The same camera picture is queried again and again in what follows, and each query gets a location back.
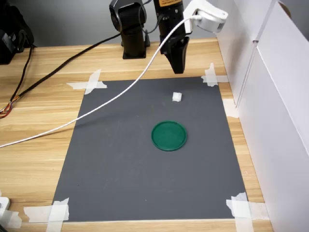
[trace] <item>cable connector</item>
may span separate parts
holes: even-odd
[[[193,15],[193,16],[192,16],[192,19],[193,19],[193,20],[196,20],[196,21],[201,21],[201,20],[203,19],[203,17],[200,16],[200,15]]]

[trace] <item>small white block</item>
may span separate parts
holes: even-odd
[[[182,100],[182,93],[173,93],[173,102],[180,102]]]

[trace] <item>wire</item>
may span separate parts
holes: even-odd
[[[19,91],[19,88],[21,87],[21,84],[23,83],[24,81],[24,78],[25,78],[25,74],[26,74],[26,69],[27,69],[27,66],[30,62],[30,58],[31,58],[31,55],[32,55],[32,52],[33,52],[33,49],[34,49],[34,46],[30,46],[30,51],[29,51],[29,56],[28,56],[28,59],[26,61],[26,64],[24,66],[24,69],[23,69],[23,74],[21,75],[21,78],[20,78],[20,81],[18,83],[18,86],[15,90],[15,92],[13,93],[13,95],[11,96],[10,100],[9,100],[9,103],[3,107],[1,110],[0,110],[0,118],[5,118],[9,115],[9,113],[11,112],[12,110],[12,104],[13,104],[13,100],[15,99],[15,96],[17,94],[17,92]]]
[[[16,94],[17,94],[17,92],[18,92],[18,90],[19,90],[19,88],[20,88],[20,86],[21,86],[21,84],[22,84],[22,82],[23,82],[23,80],[24,80],[24,76],[25,76],[25,74],[26,74],[26,69],[27,69],[27,66],[28,66],[28,64],[29,64],[32,51],[33,51],[33,49],[36,47],[36,46],[32,45],[32,46],[30,47],[30,52],[29,52],[28,60],[27,60],[27,62],[26,62],[26,64],[25,64],[25,66],[24,66],[24,70],[23,70],[23,74],[22,74],[21,80],[20,80],[20,82],[19,82],[19,84],[18,84],[18,86],[17,86],[17,89],[15,90],[14,94],[12,95],[12,97],[11,97],[9,103],[8,103],[4,108],[2,108],[2,109],[0,110],[0,119],[1,119],[1,118],[4,118],[4,117],[6,117],[6,116],[8,116],[8,114],[11,112],[11,110],[12,110],[12,108],[13,108],[13,103],[15,103],[18,99],[20,99],[20,98],[21,98],[22,96],[24,96],[26,93],[28,93],[29,91],[31,91],[32,89],[34,89],[34,88],[35,88],[36,86],[38,86],[40,83],[42,83],[43,81],[47,80],[49,77],[53,76],[55,73],[57,73],[58,71],[60,71],[61,69],[63,69],[63,68],[64,68],[67,64],[69,64],[72,60],[74,60],[74,59],[80,57],[82,54],[84,54],[84,53],[90,51],[91,49],[93,49],[93,48],[99,46],[100,44],[105,43],[105,42],[107,42],[107,41],[109,41],[109,40],[112,40],[112,39],[114,39],[114,38],[116,38],[116,37],[118,37],[118,36],[120,36],[120,33],[117,34],[117,35],[114,35],[114,36],[112,36],[112,37],[110,37],[110,38],[108,38],[108,39],[102,40],[102,41],[100,41],[100,42],[98,42],[98,43],[96,43],[96,44],[94,44],[94,45],[92,45],[92,46],[90,46],[90,47],[84,49],[83,51],[79,52],[78,54],[72,56],[71,58],[69,58],[69,59],[67,59],[66,61],[64,61],[58,68],[56,68],[56,69],[53,70],[51,73],[47,74],[45,77],[43,77],[42,79],[40,79],[39,81],[37,81],[36,83],[34,83],[33,85],[31,85],[29,88],[27,88],[27,89],[26,89],[25,91],[23,91],[21,94],[19,94],[19,95],[16,96]]]
[[[62,68],[64,68],[67,64],[69,64],[72,60],[80,57],[82,54],[90,51],[91,49],[99,46],[102,43],[105,43],[109,40],[112,40],[116,37],[120,36],[120,33],[117,35],[114,35],[108,39],[102,40],[88,48],[86,48],[85,50],[77,53],[76,55],[72,56],[71,58],[67,59],[66,61],[64,61],[62,64],[60,64],[60,66],[58,68],[56,68],[55,70],[53,70],[51,73],[47,74],[45,77],[43,77],[42,79],[40,79],[39,81],[37,81],[36,83],[34,83],[33,85],[31,85],[29,88],[27,88],[25,91],[23,91],[21,94],[19,94],[20,97],[22,97],[24,94],[26,94],[27,92],[29,92],[30,90],[34,89],[36,86],[38,86],[40,83],[42,83],[43,81],[47,80],[49,77],[51,77],[52,75],[54,75],[55,73],[57,73],[58,71],[60,71]]]
[[[80,119],[82,119],[83,117],[86,117],[88,116],[89,114],[92,114],[93,112],[97,111],[98,109],[102,108],[103,106],[111,103],[112,101],[116,100],[117,98],[119,98],[121,95],[123,95],[124,93],[126,93],[129,89],[131,89],[140,79],[142,76],[144,76],[145,72],[148,70],[149,66],[152,64],[153,60],[155,59],[156,55],[158,54],[158,52],[160,51],[160,49],[163,47],[163,45],[166,43],[166,41],[170,38],[170,36],[174,33],[175,30],[177,30],[184,22],[186,22],[187,20],[190,20],[190,19],[195,19],[195,20],[201,20],[202,17],[201,16],[198,16],[198,15],[194,15],[194,16],[191,16],[191,17],[188,17],[188,18],[185,18],[183,19],[180,23],[178,23],[171,31],[170,33],[166,36],[166,38],[162,41],[162,43],[160,44],[160,46],[158,47],[158,49],[155,51],[153,57],[150,59],[149,63],[147,64],[146,68],[144,69],[144,71],[140,74],[140,76],[131,84],[129,85],[125,90],[123,90],[121,93],[119,93],[117,96],[113,97],[112,99],[110,99],[109,101],[103,103],[102,105],[98,106],[97,108],[89,111],[88,113],[62,125],[62,126],[59,126],[57,128],[54,128],[52,130],[48,130],[46,132],[43,132],[41,134],[37,134],[37,135],[34,135],[34,136],[31,136],[29,138],[26,138],[26,139],[22,139],[22,140],[18,140],[18,141],[15,141],[15,142],[11,142],[11,143],[8,143],[8,144],[4,144],[4,145],[1,145],[0,148],[3,148],[3,147],[6,147],[6,146],[10,146],[10,145],[14,145],[14,144],[18,144],[18,143],[22,143],[22,142],[25,142],[25,141],[28,141],[28,140],[31,140],[31,139],[35,139],[35,138],[38,138],[38,137],[41,137],[41,136],[44,136],[44,135],[47,135],[49,133],[52,133],[54,131],[57,131],[61,128],[64,128],[66,127],[67,125],[73,123],[73,122],[76,122]]]
[[[143,4],[140,6],[140,8],[139,8],[139,23],[140,23],[140,28],[141,28],[141,30],[142,30],[146,35],[147,35],[147,34],[150,34],[150,33],[153,33],[153,32],[157,29],[157,27],[159,26],[160,21],[161,21],[162,18],[163,18],[163,15],[162,15],[162,14],[159,15],[159,17],[158,17],[158,19],[157,19],[157,22],[156,22],[156,26],[155,26],[154,29],[152,29],[150,32],[148,32],[147,30],[144,30],[144,29],[143,29],[143,26],[142,26],[141,21],[140,21],[140,10],[141,10],[141,8],[142,8],[144,5],[146,5],[146,4],[150,3],[150,2],[151,2],[151,0],[146,1],[146,2],[143,3]]]

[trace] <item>green plastic lid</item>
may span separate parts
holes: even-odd
[[[178,122],[163,121],[151,132],[154,145],[163,151],[175,151],[187,141],[187,131]]]

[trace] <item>tape strip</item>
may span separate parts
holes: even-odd
[[[4,228],[19,229],[21,227],[21,218],[18,216],[19,212],[3,210],[2,216],[0,216],[0,224]]]
[[[223,99],[223,106],[226,113],[226,116],[229,117],[239,117],[238,110],[236,109],[236,105],[234,103],[234,99]]]
[[[253,232],[253,219],[269,220],[265,203],[248,202],[245,192],[226,200],[226,205],[235,217],[237,232]]]
[[[205,70],[205,76],[202,76],[201,78],[203,79],[203,83],[207,83],[210,87],[217,86],[218,83],[228,83],[227,76],[216,76],[213,63],[211,63],[209,69]]]
[[[96,70],[89,77],[88,82],[72,82],[67,83],[69,86],[73,87],[73,89],[85,89],[85,95],[91,93],[95,88],[107,88],[102,81],[98,81],[100,77],[101,69]]]
[[[47,232],[60,232],[63,221],[69,220],[69,198],[50,206],[24,207],[30,223],[48,223]]]

